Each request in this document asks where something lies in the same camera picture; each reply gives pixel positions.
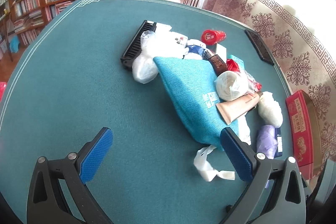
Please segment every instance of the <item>brown box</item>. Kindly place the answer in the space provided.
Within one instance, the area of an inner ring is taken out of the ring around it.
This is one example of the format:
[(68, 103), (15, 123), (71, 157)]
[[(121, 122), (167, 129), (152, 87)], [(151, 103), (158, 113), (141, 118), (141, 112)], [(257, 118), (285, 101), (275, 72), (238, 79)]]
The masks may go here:
[(314, 104), (299, 90), (286, 99), (293, 138), (294, 157), (302, 176), (307, 180), (320, 172), (322, 148), (320, 128)]

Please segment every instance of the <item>red can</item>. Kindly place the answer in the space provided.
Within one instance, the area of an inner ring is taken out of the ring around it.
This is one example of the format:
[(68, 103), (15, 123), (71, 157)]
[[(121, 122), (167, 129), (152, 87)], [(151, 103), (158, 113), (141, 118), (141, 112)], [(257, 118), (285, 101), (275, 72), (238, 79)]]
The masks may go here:
[(215, 45), (225, 38), (226, 33), (223, 31), (205, 30), (202, 34), (201, 41), (206, 45)]

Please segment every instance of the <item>purple plastic bag roll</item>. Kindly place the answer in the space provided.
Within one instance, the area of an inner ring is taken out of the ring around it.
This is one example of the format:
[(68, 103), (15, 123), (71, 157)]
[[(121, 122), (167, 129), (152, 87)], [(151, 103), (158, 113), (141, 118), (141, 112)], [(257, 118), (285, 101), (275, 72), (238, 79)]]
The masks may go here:
[(278, 147), (278, 142), (274, 136), (274, 126), (262, 126), (257, 137), (257, 153), (264, 153), (267, 158), (274, 159)]

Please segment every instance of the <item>wooden floor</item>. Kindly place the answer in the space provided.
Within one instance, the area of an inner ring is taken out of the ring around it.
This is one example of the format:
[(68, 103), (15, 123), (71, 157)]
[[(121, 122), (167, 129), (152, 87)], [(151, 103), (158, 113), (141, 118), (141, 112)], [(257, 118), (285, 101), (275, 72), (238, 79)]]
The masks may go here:
[(25, 49), (25, 47), (20, 47), (17, 53), (12, 53), (14, 59), (13, 62), (9, 58), (8, 52), (4, 54), (0, 60), (0, 82), (8, 82)]

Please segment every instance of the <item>teal fabric bag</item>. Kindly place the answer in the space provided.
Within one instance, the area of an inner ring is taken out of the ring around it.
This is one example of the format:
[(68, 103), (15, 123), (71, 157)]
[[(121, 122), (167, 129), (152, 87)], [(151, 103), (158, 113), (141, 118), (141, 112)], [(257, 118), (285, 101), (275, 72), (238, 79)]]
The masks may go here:
[[(183, 124), (199, 143), (223, 150), (220, 135), (228, 125), (217, 111), (217, 76), (206, 60), (155, 57), (162, 82)], [(238, 135), (238, 122), (229, 125)]]

